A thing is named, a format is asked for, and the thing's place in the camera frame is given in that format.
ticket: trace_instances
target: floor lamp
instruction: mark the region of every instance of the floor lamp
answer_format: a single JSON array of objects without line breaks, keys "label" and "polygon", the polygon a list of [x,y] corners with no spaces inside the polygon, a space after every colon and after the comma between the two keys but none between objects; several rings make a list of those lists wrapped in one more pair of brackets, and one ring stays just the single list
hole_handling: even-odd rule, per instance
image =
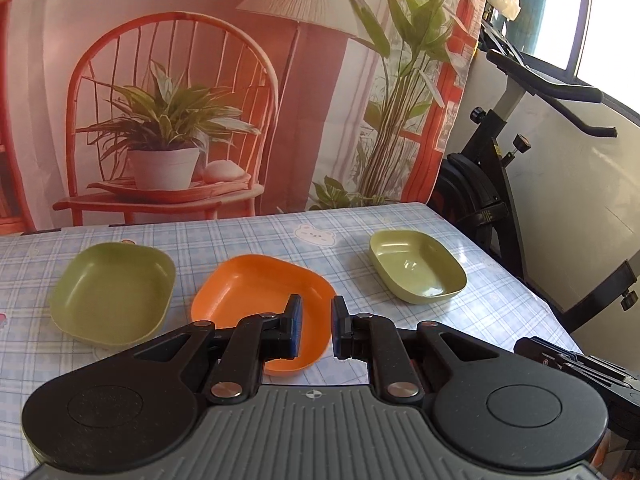
[{"label": "floor lamp", "polygon": [[296,31],[280,79],[280,101],[278,104],[282,102],[287,87],[302,23],[340,30],[349,36],[358,35],[358,23],[349,0],[244,0],[238,5],[238,9],[267,16],[278,16],[296,22]]}]

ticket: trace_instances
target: light green bowl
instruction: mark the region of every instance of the light green bowl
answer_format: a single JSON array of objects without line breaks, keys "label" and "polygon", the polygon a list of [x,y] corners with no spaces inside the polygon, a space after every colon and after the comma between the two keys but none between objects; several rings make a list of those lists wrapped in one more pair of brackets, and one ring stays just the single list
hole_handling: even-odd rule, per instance
[{"label": "light green bowl", "polygon": [[49,298],[51,318],[82,342],[128,348],[161,327],[174,281],[174,262],[158,249],[97,244],[79,253],[60,277]]},{"label": "light green bowl", "polygon": [[466,286],[466,274],[444,246],[418,231],[378,231],[369,256],[389,290],[407,303],[452,298]]}]

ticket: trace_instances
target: tray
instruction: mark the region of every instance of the tray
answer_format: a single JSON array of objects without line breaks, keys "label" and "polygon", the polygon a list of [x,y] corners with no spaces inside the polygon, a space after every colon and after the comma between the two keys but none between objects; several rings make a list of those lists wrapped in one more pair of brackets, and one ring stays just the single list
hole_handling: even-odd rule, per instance
[{"label": "tray", "polygon": [[222,263],[197,293],[191,320],[209,319],[216,328],[235,327],[251,314],[282,312],[291,294],[302,296],[300,352],[293,360],[277,359],[264,367],[269,375],[290,375],[316,362],[331,339],[335,291],[322,276],[270,256],[236,256]]},{"label": "tray", "polygon": [[466,274],[444,246],[418,231],[378,231],[370,258],[389,290],[407,303],[451,298],[466,286]]},{"label": "tray", "polygon": [[181,204],[185,202],[196,202],[213,196],[224,195],[233,191],[249,189],[251,175],[248,173],[232,182],[217,182],[215,184],[205,184],[203,181],[192,182],[187,189],[138,189],[133,177],[118,178],[116,180],[105,180],[93,182],[87,187],[97,187],[105,191],[126,198],[128,200],[138,200],[140,202],[153,202],[158,204]]},{"label": "tray", "polygon": [[51,318],[80,341],[124,349],[160,328],[174,281],[174,263],[158,249],[97,244],[79,253],[58,280],[49,298]]}]

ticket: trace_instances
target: black circular pad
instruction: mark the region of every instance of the black circular pad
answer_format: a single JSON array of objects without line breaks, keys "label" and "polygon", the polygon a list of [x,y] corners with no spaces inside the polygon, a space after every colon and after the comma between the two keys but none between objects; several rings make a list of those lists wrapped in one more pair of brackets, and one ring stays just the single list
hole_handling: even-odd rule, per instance
[{"label": "black circular pad", "polygon": [[96,386],[69,401],[71,418],[89,428],[115,428],[138,416],[142,397],[122,386]]},{"label": "black circular pad", "polygon": [[593,388],[514,354],[456,366],[437,393],[432,417],[463,455],[539,472],[588,457],[608,418]]},{"label": "black circular pad", "polygon": [[540,428],[558,418],[562,404],[553,393],[530,384],[503,386],[491,394],[486,406],[495,418],[516,428]]},{"label": "black circular pad", "polygon": [[103,474],[165,455],[190,434],[199,413],[177,368],[114,356],[37,389],[25,403],[22,428],[42,462]]}]

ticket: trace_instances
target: metal rivet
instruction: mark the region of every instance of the metal rivet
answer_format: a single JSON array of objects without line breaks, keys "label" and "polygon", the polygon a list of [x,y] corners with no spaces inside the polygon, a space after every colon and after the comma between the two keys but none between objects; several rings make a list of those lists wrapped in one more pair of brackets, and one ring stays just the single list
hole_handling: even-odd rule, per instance
[{"label": "metal rivet", "polygon": [[402,399],[413,397],[420,391],[418,386],[413,383],[391,383],[386,387],[386,390],[394,397],[400,397]]},{"label": "metal rivet", "polygon": [[242,393],[242,386],[238,383],[216,383],[211,387],[211,393],[216,397],[230,399]]}]

